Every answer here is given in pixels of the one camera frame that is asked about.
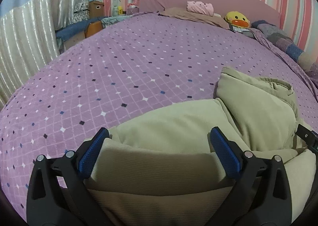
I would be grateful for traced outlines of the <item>beige puffer jacket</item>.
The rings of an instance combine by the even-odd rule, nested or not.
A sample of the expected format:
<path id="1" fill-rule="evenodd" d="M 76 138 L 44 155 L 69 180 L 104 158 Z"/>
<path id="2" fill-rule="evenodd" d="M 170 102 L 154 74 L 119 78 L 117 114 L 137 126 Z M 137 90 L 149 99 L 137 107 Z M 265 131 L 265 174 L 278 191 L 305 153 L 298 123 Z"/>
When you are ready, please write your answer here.
<path id="1" fill-rule="evenodd" d="M 219 127 L 258 158 L 282 158 L 296 219 L 316 173 L 315 154 L 295 135 L 299 124 L 291 84 L 225 67 L 214 98 L 112 127 L 85 185 L 115 225 L 203 225 L 233 186 L 208 139 Z"/>

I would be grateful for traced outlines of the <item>patchwork purple blue quilt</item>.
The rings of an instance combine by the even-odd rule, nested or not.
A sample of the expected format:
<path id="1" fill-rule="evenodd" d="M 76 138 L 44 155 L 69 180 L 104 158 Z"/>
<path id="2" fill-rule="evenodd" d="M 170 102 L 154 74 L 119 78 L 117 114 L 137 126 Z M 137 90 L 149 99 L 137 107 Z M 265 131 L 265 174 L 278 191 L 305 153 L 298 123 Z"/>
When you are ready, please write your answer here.
<path id="1" fill-rule="evenodd" d="M 252 28 L 260 30 L 269 42 L 289 55 L 317 86 L 317 51 L 301 50 L 283 30 L 265 20 L 253 22 Z"/>

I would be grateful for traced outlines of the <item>yellow duck plush toy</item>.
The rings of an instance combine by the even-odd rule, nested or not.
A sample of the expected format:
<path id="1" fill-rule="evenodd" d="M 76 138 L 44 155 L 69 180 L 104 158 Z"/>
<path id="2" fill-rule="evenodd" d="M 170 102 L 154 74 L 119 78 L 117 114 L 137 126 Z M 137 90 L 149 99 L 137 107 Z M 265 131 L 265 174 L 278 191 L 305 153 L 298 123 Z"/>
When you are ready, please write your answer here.
<path id="1" fill-rule="evenodd" d="M 235 26 L 237 28 L 249 28 L 250 27 L 250 21 L 247 19 L 245 15 L 238 11 L 230 11 L 226 14 L 224 19 L 227 21 L 227 23 L 231 24 L 232 26 Z"/>

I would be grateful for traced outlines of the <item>purple dotted bed sheet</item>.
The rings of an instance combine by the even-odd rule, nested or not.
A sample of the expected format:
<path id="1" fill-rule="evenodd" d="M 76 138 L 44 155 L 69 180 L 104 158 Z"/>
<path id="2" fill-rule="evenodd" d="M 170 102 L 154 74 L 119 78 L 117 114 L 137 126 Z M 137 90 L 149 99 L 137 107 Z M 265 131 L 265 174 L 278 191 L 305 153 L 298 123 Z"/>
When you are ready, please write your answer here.
<path id="1" fill-rule="evenodd" d="M 285 53 L 240 33 L 154 13 L 76 44 L 18 88 L 1 110 L 1 184 L 26 214 L 33 160 L 76 149 L 113 127 L 176 102 L 209 99 L 224 66 L 289 82 L 300 115 L 317 128 L 317 91 Z"/>

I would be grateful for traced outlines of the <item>blue cloth on nightstand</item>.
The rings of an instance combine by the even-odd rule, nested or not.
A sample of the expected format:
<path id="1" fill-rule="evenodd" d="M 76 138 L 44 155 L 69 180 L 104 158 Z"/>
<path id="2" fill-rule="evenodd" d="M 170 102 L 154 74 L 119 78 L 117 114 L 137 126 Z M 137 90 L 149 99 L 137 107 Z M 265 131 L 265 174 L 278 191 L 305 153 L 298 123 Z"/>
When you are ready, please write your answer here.
<path id="1" fill-rule="evenodd" d="M 102 19 L 104 19 L 104 17 L 101 16 L 101 17 L 91 18 L 88 20 L 82 20 L 81 22 L 71 24 L 65 28 L 62 28 L 56 31 L 55 36 L 57 39 L 61 39 L 62 42 L 65 42 L 69 40 L 70 38 L 72 38 L 73 36 L 75 36 L 76 34 L 82 31 L 85 31 L 88 28 L 89 24 L 101 21 Z"/>

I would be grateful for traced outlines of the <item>orange wooden nightstand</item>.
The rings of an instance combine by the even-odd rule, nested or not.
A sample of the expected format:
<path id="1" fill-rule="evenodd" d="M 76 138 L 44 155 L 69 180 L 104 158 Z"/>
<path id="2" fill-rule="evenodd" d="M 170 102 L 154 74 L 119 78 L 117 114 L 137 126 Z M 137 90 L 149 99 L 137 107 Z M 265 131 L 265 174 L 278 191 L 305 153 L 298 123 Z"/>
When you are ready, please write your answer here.
<path id="1" fill-rule="evenodd" d="M 86 31 L 85 31 L 85 37 L 89 38 L 92 35 L 98 33 L 99 31 L 101 31 L 103 29 L 102 26 L 102 22 L 101 21 L 96 21 L 93 23 L 90 23 L 89 26 L 87 27 Z"/>

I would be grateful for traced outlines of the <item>brown flat pillow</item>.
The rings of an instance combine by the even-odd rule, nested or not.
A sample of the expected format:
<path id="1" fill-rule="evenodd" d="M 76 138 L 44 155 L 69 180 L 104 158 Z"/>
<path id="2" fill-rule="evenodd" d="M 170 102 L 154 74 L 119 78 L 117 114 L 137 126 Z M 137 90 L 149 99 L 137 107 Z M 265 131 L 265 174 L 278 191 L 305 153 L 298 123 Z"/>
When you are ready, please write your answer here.
<path id="1" fill-rule="evenodd" d="M 164 11 L 160 12 L 159 15 L 165 16 L 165 17 L 182 19 L 182 20 L 189 20 L 192 22 L 210 24 L 210 25 L 217 26 L 226 30 L 230 29 L 229 24 L 221 17 L 192 13 L 182 8 L 174 7 L 174 8 L 165 9 Z"/>

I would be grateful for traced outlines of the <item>brown cardboard storage box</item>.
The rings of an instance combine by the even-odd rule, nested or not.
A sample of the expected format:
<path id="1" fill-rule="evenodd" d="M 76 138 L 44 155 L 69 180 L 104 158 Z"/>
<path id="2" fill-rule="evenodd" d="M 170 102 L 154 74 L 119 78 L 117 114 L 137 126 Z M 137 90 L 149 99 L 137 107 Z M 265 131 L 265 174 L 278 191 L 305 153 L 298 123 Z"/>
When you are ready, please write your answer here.
<path id="1" fill-rule="evenodd" d="M 100 1 L 91 1 L 89 3 L 89 16 L 90 18 L 104 16 L 104 3 Z"/>

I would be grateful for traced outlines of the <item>silver striped curtain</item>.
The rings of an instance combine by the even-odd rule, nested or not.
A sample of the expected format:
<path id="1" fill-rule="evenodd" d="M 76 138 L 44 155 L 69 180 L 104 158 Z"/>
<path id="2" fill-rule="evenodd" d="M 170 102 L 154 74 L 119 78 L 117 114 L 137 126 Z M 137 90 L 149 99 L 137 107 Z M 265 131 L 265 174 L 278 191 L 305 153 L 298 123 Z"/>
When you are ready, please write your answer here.
<path id="1" fill-rule="evenodd" d="M 55 32 L 73 22 L 81 0 L 29 0 L 1 17 L 1 106 L 59 55 Z"/>

